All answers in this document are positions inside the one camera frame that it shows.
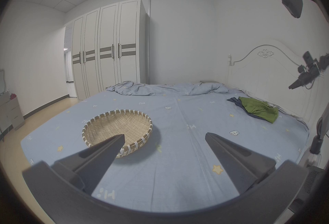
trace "headboard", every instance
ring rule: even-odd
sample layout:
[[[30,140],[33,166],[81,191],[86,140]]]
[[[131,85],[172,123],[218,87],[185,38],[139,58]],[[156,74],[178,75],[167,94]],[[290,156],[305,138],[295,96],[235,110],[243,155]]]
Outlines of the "headboard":
[[[251,97],[277,104],[313,123],[312,115],[317,115],[315,110],[322,97],[323,78],[315,80],[310,90],[305,87],[290,90],[288,87],[298,78],[297,67],[301,64],[305,64],[303,58],[281,42],[259,42],[242,59],[232,61],[229,55],[227,85],[246,90]]]

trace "white wardrobe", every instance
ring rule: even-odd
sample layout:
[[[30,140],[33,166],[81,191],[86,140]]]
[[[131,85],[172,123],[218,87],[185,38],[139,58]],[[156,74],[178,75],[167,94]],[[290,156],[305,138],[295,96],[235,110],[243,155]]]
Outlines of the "white wardrobe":
[[[74,20],[72,69],[79,100],[124,81],[146,82],[142,0],[95,9]]]

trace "bamboo basket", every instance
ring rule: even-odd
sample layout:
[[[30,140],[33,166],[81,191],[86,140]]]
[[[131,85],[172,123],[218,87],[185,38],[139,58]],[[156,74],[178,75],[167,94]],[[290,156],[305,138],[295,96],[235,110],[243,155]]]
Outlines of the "bamboo basket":
[[[114,110],[100,114],[88,121],[82,129],[82,140],[88,147],[112,136],[124,134],[125,143],[117,158],[135,152],[145,145],[152,132],[151,118],[136,110]]]

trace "door handle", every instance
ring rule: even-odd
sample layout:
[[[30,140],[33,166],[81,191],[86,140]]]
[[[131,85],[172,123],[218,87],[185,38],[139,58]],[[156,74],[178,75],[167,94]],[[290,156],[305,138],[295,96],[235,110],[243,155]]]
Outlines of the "door handle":
[[[120,58],[120,47],[119,46],[121,46],[120,43],[118,43],[118,58]]]

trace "wooden floor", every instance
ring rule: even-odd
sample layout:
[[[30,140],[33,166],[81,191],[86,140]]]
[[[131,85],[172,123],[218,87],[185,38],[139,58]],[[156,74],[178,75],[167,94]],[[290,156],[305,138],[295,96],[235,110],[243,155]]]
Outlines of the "wooden floor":
[[[27,187],[22,171],[30,167],[22,147],[21,140],[37,129],[40,125],[47,122],[55,115],[65,111],[69,107],[78,103],[76,98],[66,98],[49,107],[37,112],[25,120],[25,124],[17,131],[11,130],[5,136],[5,141],[0,141],[0,163],[4,173],[8,177],[16,193],[25,202],[34,214],[44,223],[54,224],[48,215],[39,206]]]

